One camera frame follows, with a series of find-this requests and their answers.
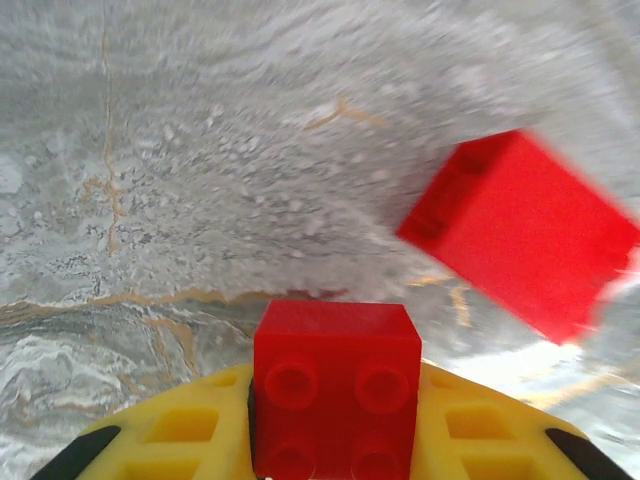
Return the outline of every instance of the lego brick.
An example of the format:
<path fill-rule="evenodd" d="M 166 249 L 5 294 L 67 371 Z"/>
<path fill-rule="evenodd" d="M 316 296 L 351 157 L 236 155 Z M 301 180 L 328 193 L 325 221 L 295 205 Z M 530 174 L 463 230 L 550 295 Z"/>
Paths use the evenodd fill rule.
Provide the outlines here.
<path fill-rule="evenodd" d="M 530 132 L 460 145 L 397 230 L 562 343 L 640 243 L 621 209 Z"/>
<path fill-rule="evenodd" d="M 403 306 L 274 300 L 254 347 L 259 476 L 409 478 L 422 342 Z"/>

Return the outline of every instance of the red lego brick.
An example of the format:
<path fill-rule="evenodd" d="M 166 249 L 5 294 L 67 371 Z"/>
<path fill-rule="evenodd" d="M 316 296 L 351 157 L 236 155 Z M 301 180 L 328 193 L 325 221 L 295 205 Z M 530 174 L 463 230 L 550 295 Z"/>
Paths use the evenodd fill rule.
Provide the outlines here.
<path fill-rule="evenodd" d="M 640 243 L 632 220 L 522 130 L 460 145 L 397 235 L 550 340 L 589 327 Z"/>
<path fill-rule="evenodd" d="M 421 351 L 402 305 L 272 301 L 254 339 L 256 474 L 408 480 Z"/>

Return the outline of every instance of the yellow plastic base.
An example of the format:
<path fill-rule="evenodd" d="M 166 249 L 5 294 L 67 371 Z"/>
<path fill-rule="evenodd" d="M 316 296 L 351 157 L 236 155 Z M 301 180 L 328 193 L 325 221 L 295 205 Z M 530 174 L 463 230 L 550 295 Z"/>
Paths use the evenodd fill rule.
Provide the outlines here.
<path fill-rule="evenodd" d="M 253 480 L 251 365 L 229 368 L 107 417 L 120 434 L 78 480 Z M 572 425 L 423 364 L 411 480 L 584 480 L 546 437 Z"/>

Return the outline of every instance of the lego stud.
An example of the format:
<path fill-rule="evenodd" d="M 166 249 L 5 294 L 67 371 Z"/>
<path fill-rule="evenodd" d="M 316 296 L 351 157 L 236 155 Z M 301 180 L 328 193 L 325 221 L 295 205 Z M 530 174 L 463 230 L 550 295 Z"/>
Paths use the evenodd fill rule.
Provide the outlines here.
<path fill-rule="evenodd" d="M 304 410 L 318 394 L 318 375 L 314 362 L 304 355 L 277 359 L 265 378 L 267 397 L 287 410 Z"/>
<path fill-rule="evenodd" d="M 388 441 L 372 436 L 360 441 L 351 473 L 354 480 L 399 480 L 398 459 Z"/>
<path fill-rule="evenodd" d="M 273 452 L 268 468 L 273 480 L 309 480 L 315 472 L 315 461 L 309 446 L 302 439 L 294 439 Z"/>
<path fill-rule="evenodd" d="M 400 410 L 409 399 L 407 377 L 392 365 L 376 361 L 363 365 L 356 377 L 356 398 L 375 414 Z"/>

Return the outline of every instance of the black rubber edge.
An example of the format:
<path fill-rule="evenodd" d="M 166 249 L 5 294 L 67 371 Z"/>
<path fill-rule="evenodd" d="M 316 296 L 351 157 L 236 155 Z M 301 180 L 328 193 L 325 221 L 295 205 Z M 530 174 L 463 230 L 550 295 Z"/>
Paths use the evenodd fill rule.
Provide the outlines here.
<path fill-rule="evenodd" d="M 76 480 L 120 433 L 115 425 L 81 435 L 42 467 L 31 480 Z"/>
<path fill-rule="evenodd" d="M 249 392 L 247 395 L 247 412 L 249 413 L 249 449 L 251 451 L 251 465 L 255 473 L 255 464 L 253 459 L 256 454 L 256 391 L 253 388 L 253 378 L 249 384 Z M 264 477 L 256 476 L 258 480 L 264 480 Z"/>
<path fill-rule="evenodd" d="M 559 428 L 549 428 L 545 433 L 589 480 L 633 480 L 589 440 Z"/>

